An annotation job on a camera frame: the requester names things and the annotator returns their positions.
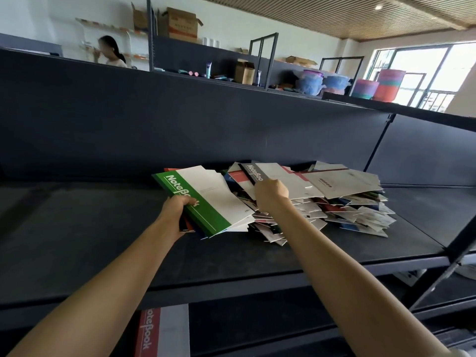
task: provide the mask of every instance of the ceiling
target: ceiling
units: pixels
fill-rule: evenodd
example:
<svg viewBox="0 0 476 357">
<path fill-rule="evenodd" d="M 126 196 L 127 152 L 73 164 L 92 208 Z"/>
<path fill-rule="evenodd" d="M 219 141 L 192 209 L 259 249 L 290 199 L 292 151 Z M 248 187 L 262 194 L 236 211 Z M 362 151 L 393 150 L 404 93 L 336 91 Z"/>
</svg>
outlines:
<svg viewBox="0 0 476 357">
<path fill-rule="evenodd" d="M 435 12 L 476 26 L 476 0 L 408 0 L 425 14 L 382 0 L 207 0 L 339 38 L 357 41 L 448 29 Z M 382 4 L 381 10 L 375 10 Z"/>
</svg>

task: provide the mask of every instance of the stack of notebooks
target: stack of notebooks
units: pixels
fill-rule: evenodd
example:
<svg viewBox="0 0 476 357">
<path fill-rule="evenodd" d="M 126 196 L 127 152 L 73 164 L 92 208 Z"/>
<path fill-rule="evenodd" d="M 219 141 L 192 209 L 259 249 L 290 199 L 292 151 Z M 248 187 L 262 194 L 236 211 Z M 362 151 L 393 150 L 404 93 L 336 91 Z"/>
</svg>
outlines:
<svg viewBox="0 0 476 357">
<path fill-rule="evenodd" d="M 166 169 L 153 177 L 169 195 L 197 199 L 195 205 L 185 207 L 180 229 L 202 238 L 250 227 L 267 242 L 283 246 L 286 236 L 256 204 L 254 185 L 265 179 L 280 180 L 296 210 L 319 230 L 333 222 L 342 229 L 387 237 L 384 229 L 395 222 L 389 216 L 394 212 L 383 203 L 387 199 L 377 175 L 342 164 L 315 162 L 296 172 L 277 163 L 234 163 L 221 173 L 196 166 Z"/>
</svg>

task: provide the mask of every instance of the green and white notebook cover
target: green and white notebook cover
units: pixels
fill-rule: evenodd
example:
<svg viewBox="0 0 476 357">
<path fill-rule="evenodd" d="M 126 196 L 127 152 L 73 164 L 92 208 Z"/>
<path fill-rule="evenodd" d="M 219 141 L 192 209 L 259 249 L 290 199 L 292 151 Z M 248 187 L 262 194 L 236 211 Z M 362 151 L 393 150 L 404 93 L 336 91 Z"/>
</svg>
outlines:
<svg viewBox="0 0 476 357">
<path fill-rule="evenodd" d="M 202 166 L 153 174 L 170 195 L 189 195 L 197 200 L 185 206 L 186 214 L 212 237 L 253 214 L 253 210 L 230 192 L 223 176 Z"/>
</svg>

